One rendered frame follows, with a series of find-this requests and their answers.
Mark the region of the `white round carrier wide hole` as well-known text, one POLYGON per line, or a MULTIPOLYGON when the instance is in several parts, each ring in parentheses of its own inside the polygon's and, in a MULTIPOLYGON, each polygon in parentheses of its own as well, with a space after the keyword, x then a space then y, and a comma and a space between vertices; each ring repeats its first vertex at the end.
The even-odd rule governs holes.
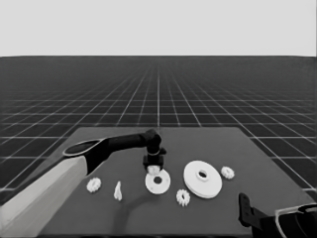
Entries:
POLYGON ((170 187, 170 176, 166 170, 161 170, 158 175, 146 175, 145 185, 149 192, 153 194, 163 194, 170 187))

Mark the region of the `large thick white disc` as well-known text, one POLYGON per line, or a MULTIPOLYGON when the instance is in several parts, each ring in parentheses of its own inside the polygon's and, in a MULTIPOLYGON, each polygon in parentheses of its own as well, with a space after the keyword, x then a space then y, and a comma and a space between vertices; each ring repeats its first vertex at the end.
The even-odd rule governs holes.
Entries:
POLYGON ((222 179, 217 170, 203 161, 191 161, 183 171, 187 188, 202 198, 214 198, 222 189, 222 179))

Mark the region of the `small white T-shaped piece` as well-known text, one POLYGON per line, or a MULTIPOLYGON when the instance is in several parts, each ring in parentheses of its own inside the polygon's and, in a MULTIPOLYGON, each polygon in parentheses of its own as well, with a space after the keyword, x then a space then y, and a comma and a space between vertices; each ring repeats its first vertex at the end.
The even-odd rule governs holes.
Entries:
POLYGON ((115 186, 115 191, 114 191, 114 198, 121 201, 123 198, 122 191, 121 191, 121 182, 118 181, 116 186, 115 186))

